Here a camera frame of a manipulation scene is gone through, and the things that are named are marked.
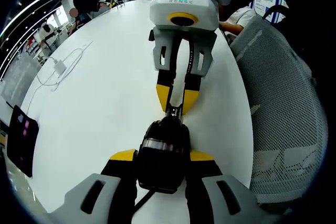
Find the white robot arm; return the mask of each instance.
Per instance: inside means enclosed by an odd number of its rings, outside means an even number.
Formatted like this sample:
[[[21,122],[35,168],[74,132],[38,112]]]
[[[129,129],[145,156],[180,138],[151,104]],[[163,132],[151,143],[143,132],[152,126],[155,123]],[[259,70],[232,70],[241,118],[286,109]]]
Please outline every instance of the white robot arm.
[[[182,38],[190,44],[190,61],[185,77],[183,103],[185,114],[198,97],[201,77],[207,75],[213,61],[211,51],[218,28],[218,3],[228,5],[231,0],[153,0],[150,19],[154,23],[152,40],[155,68],[159,71],[157,94],[164,112],[169,104],[176,75],[176,57]],[[200,54],[204,55],[202,69],[198,70]]]

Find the gray mesh chair back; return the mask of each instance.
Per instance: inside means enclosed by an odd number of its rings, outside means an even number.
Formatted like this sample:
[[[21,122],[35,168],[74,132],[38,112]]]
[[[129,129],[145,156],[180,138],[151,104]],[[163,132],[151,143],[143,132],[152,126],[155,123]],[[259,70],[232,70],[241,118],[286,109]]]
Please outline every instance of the gray mesh chair back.
[[[299,198],[317,173],[328,140],[311,71],[283,35],[258,15],[230,47],[251,108],[250,189],[260,203]]]

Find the white cable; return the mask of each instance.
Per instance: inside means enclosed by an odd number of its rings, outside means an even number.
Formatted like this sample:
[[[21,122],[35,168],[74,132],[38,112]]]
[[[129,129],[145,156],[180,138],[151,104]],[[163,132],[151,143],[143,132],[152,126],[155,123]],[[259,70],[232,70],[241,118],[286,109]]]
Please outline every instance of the white cable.
[[[60,85],[60,83],[61,83],[61,82],[62,82],[62,81],[63,81],[63,80],[64,80],[64,79],[65,79],[65,78],[66,78],[66,77],[73,71],[73,69],[74,69],[75,66],[78,64],[78,62],[79,62],[79,60],[81,59],[81,57],[83,56],[84,51],[85,51],[85,50],[92,44],[92,42],[93,42],[93,41],[91,41],[91,42],[90,42],[84,49],[76,48],[76,49],[74,49],[70,54],[68,54],[68,55],[66,56],[66,58],[65,58],[63,61],[65,61],[70,55],[72,55],[73,52],[75,52],[75,51],[77,51],[77,50],[81,50],[79,56],[77,56],[77,58],[73,61],[73,63],[69,66],[69,68],[67,68],[67,70],[70,69],[70,68],[72,67],[72,65],[75,63],[75,65],[73,66],[73,68],[72,68],[69,72],[65,73],[65,75],[63,76],[63,78],[62,78],[59,82],[56,82],[56,83],[54,83],[54,84],[46,84],[46,83],[48,82],[48,80],[54,75],[54,73],[55,73],[56,71],[54,71],[54,72],[48,77],[48,79],[47,79],[44,83],[42,83],[41,80],[40,80],[40,78],[38,77],[38,75],[36,75],[37,80],[38,80],[39,83],[40,83],[40,86],[35,90],[33,96],[31,97],[31,100],[30,100],[30,102],[29,102],[28,109],[27,109],[27,112],[26,112],[27,115],[28,115],[30,105],[31,105],[31,103],[32,103],[32,101],[33,101],[33,98],[34,98],[34,96],[35,96],[37,90],[39,90],[39,89],[40,89],[41,87],[43,87],[43,86],[50,87],[50,86],[56,86],[56,85],[57,85],[56,88],[55,88],[55,90],[54,90],[54,91],[56,91],[57,88],[58,88],[58,86]],[[57,63],[57,60],[56,60],[55,58],[53,58],[53,57],[49,57],[49,58],[53,59],[55,64]]]

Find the black device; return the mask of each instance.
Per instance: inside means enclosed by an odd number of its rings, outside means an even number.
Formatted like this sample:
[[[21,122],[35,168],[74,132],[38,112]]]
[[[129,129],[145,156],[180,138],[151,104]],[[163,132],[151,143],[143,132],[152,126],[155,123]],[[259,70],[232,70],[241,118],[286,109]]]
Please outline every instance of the black device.
[[[169,114],[152,123],[136,159],[140,187],[158,193],[175,193],[185,177],[189,160],[189,130],[180,118]]]
[[[33,155],[38,124],[29,118],[17,105],[10,119],[7,156],[28,177],[33,175]]]

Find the round table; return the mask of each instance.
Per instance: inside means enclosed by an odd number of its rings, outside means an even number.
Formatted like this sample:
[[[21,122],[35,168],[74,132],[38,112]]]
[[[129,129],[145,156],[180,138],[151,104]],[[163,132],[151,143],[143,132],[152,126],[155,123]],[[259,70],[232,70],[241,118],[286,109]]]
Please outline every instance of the round table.
[[[31,101],[28,116],[39,124],[28,183],[48,212],[62,205],[67,191],[100,173],[110,156],[138,149],[149,125],[164,117],[155,89],[154,42],[148,41],[154,26],[149,3],[126,3],[84,25],[52,54],[65,59],[92,42],[72,73],[56,90],[36,91],[40,84],[35,78],[26,94],[22,110],[26,112]],[[253,164],[249,104],[232,52],[221,32],[216,33],[214,62],[183,123],[189,128],[192,148],[212,155],[223,174],[232,174],[249,187]],[[79,53],[73,52],[65,65]],[[173,105],[182,100],[188,57],[188,42],[183,41]],[[41,68],[42,82],[50,76],[47,83],[57,81],[53,66],[49,59]],[[133,223],[189,223],[184,189],[185,183],[174,195],[155,194],[134,215]],[[146,192],[138,187],[137,201]]]

